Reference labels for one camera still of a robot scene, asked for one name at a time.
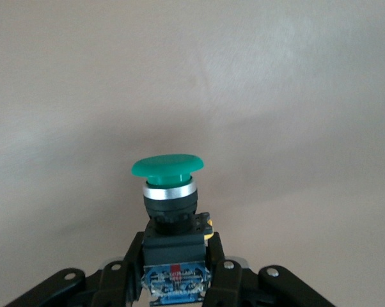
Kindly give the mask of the green mushroom push button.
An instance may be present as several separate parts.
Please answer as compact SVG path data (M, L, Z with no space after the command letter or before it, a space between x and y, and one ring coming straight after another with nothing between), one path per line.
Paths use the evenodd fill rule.
M209 213L197 213L198 188L192 173L201 158L167 154L137 161L132 174L143 177L143 199L150 218L142 243L142 286L151 307L198 303L211 280L206 265L214 230Z

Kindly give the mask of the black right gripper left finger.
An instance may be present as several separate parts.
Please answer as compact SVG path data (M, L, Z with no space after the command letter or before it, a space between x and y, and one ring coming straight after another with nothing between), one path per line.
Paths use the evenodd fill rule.
M91 307L132 307L138 301L144 274L143 237L144 233L138 232L123 259L103 268Z

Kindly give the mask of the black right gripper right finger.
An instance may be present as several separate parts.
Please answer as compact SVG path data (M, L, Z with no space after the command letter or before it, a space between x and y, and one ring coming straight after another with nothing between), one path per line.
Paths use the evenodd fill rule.
M202 307L239 307L242 267L225 257L218 232L208 240L206 262L212 279Z

